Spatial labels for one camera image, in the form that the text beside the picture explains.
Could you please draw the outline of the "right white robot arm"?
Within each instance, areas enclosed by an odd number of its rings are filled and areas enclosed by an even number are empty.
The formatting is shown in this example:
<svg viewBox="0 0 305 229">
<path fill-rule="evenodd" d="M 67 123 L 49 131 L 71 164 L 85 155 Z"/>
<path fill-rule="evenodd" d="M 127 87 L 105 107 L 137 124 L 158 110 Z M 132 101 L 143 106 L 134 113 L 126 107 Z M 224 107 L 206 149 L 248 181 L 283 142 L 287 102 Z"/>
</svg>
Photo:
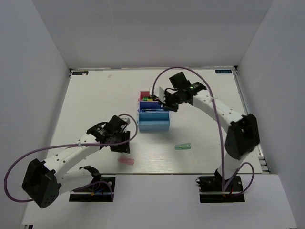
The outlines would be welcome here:
<svg viewBox="0 0 305 229">
<path fill-rule="evenodd" d="M 164 110 L 177 112 L 179 105 L 188 103 L 203 111 L 216 123 L 220 135 L 221 165 L 215 171 L 215 184 L 220 190 L 227 190 L 233 178 L 241 169 L 244 159 L 259 144 L 257 119 L 253 114 L 241 114 L 216 99 L 206 80 L 191 83 L 183 72 L 170 77 L 172 88 L 153 88 Z"/>
</svg>

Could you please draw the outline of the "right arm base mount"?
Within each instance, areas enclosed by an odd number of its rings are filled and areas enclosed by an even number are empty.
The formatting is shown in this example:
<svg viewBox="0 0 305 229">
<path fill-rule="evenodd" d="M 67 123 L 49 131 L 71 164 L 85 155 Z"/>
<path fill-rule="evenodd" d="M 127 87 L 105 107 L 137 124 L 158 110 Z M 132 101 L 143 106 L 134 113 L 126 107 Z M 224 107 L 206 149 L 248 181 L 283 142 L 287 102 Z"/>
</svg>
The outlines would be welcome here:
<svg viewBox="0 0 305 229">
<path fill-rule="evenodd" d="M 244 190 L 240 176 L 236 176 L 225 191 L 222 191 L 221 181 L 214 176 L 198 177 L 200 203 L 244 203 Z"/>
</svg>

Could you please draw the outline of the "yellow highlighter marker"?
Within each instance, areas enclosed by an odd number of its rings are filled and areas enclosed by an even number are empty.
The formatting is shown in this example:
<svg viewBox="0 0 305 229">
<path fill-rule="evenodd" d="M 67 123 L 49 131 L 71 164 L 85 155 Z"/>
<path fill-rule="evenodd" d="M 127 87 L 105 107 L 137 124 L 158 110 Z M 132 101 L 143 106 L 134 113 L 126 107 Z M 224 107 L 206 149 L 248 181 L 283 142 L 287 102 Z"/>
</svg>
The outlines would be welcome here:
<svg viewBox="0 0 305 229">
<path fill-rule="evenodd" d="M 142 101 L 147 101 L 147 102 L 151 102 L 154 101 L 154 99 L 150 98 L 150 97 L 143 97 Z"/>
</svg>

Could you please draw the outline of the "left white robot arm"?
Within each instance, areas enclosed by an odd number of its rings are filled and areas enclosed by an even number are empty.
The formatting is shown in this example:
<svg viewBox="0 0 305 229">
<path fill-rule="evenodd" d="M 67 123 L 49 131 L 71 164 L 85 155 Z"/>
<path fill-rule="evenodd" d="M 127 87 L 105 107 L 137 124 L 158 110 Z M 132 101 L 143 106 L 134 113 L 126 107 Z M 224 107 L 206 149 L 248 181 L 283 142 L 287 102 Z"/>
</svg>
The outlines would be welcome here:
<svg viewBox="0 0 305 229">
<path fill-rule="evenodd" d="M 75 144 L 63 145 L 64 150 L 43 161 L 32 160 L 27 168 L 22 189 L 40 207 L 46 208 L 61 193 L 72 191 L 76 177 L 69 170 L 89 155 L 109 146 L 111 151 L 129 153 L 133 139 L 126 127 L 132 116 L 114 115 L 110 121 L 89 128 Z"/>
</svg>

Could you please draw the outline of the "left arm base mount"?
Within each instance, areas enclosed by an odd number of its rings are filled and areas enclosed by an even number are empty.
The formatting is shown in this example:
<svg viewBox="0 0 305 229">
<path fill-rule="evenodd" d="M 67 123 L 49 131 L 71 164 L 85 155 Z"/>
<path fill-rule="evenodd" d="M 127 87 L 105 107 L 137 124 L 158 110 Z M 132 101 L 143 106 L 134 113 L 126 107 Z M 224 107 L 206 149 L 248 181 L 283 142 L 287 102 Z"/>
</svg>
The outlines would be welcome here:
<svg viewBox="0 0 305 229">
<path fill-rule="evenodd" d="M 71 192 L 69 202 L 89 202 L 89 203 L 111 203 L 114 200 L 115 176 L 102 176 L 98 183 L 82 189 L 81 191 Z"/>
</svg>

